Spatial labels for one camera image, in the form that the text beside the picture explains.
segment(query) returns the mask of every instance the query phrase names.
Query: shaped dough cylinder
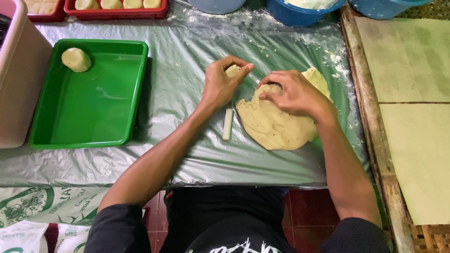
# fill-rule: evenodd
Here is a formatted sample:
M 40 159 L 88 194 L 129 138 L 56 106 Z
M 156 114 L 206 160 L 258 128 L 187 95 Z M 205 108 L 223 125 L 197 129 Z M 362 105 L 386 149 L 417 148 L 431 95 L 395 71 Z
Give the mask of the shaped dough cylinder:
M 101 0 L 102 9 L 123 9 L 123 3 L 119 0 Z
M 62 55 L 61 60 L 63 64 L 69 67 L 74 72 L 84 72 L 91 67 L 91 60 L 89 56 L 79 48 L 69 48 Z
M 316 68 L 310 68 L 302 74 L 332 101 L 327 82 Z M 260 100 L 259 95 L 264 92 L 281 95 L 283 89 L 278 84 L 264 84 L 255 91 L 251 101 L 242 99 L 236 103 L 245 131 L 257 143 L 267 150 L 295 150 L 318 137 L 312 118 L 285 113 L 274 103 Z
M 161 6 L 161 0 L 144 0 L 144 8 L 158 8 Z
M 123 0 L 125 9 L 140 9 L 144 7 L 142 0 Z
M 100 9 L 100 6 L 95 0 L 76 0 L 75 9 Z

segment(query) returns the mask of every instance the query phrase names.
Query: hand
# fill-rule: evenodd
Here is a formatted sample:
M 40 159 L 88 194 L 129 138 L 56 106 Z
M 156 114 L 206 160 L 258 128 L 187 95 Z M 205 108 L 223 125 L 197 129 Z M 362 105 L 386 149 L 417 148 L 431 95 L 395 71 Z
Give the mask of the hand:
M 258 88 L 267 83 L 281 84 L 283 94 L 265 92 L 259 96 L 259 99 L 271 101 L 282 111 L 299 116 L 310 116 L 318 124 L 330 122 L 330 120 L 337 122 L 336 107 L 298 70 L 273 71 L 259 82 Z
M 225 70 L 234 64 L 240 66 L 241 69 L 234 77 L 228 77 Z M 236 88 L 242 84 L 244 78 L 254 67 L 254 64 L 232 55 L 211 63 L 206 68 L 205 88 L 200 104 L 219 109 L 230 102 Z

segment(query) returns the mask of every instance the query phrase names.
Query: left hand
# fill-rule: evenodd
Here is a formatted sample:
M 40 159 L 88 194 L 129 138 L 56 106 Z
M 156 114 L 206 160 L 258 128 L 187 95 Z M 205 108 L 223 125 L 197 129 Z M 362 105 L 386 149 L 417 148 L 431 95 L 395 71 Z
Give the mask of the left hand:
M 234 77 L 228 77 L 225 70 L 234 64 L 241 69 Z M 205 88 L 200 104 L 219 109 L 230 102 L 236 88 L 254 67 L 254 64 L 232 55 L 211 63 L 206 69 Z

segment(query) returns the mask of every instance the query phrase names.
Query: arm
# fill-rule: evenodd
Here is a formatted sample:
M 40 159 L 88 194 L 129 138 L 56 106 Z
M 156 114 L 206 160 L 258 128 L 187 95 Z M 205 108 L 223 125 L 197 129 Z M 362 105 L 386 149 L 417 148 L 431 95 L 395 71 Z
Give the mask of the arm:
M 358 217 L 381 227 L 375 191 L 339 125 L 331 101 L 296 70 L 272 72 L 258 87 L 270 82 L 280 83 L 283 94 L 263 93 L 260 99 L 272 101 L 288 113 L 314 119 L 324 147 L 328 188 L 340 219 Z
M 225 69 L 233 64 L 242 69 L 234 77 L 227 77 Z M 103 197 L 97 212 L 114 204 L 143 207 L 153 198 L 178 168 L 208 119 L 231 100 L 236 88 L 253 68 L 253 64 L 234 56 L 213 62 L 206 69 L 205 88 L 198 107 L 173 133 L 125 170 Z

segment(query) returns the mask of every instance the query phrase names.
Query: red plastic tray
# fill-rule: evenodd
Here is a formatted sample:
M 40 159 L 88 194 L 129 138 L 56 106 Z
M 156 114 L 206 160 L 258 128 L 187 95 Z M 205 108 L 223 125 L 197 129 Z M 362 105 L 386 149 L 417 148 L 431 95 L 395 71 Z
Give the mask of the red plastic tray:
M 165 18 L 168 10 L 167 0 L 161 0 L 161 6 L 154 9 L 75 9 L 75 0 L 66 0 L 64 11 L 79 20 L 125 19 L 125 18 Z
M 50 14 L 28 14 L 32 22 L 62 22 L 64 21 L 64 0 L 58 0 L 56 7 Z

